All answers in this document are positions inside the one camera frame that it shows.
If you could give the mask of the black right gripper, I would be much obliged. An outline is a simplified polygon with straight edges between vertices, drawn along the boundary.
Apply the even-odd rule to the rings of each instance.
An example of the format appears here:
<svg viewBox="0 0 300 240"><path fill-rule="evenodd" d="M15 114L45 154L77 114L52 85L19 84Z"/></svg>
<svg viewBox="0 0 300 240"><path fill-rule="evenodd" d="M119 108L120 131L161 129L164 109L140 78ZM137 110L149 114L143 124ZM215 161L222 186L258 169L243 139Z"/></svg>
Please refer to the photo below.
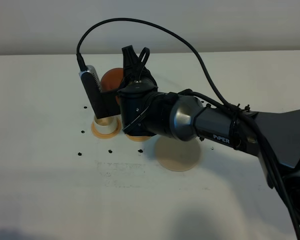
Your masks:
<svg viewBox="0 0 300 240"><path fill-rule="evenodd" d="M133 46L122 48L123 80L117 91L123 132L132 137L155 135L171 138L170 118L175 93L159 92L145 67L145 48L139 56Z"/></svg>

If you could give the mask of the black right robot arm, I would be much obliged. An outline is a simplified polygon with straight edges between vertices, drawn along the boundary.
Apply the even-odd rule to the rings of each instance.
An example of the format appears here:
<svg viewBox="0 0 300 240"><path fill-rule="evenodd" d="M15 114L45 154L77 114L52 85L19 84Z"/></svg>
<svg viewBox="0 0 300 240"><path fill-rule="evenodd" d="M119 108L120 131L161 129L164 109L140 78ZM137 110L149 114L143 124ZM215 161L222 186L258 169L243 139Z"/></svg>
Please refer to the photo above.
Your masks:
<svg viewBox="0 0 300 240"><path fill-rule="evenodd" d="M284 112L251 111L249 107L207 100L186 89L163 93L146 62L148 48L137 55L122 49L123 81L118 90L123 132L133 137L161 135L181 141L208 139L259 158L274 161L289 191L300 191L300 109Z"/></svg>

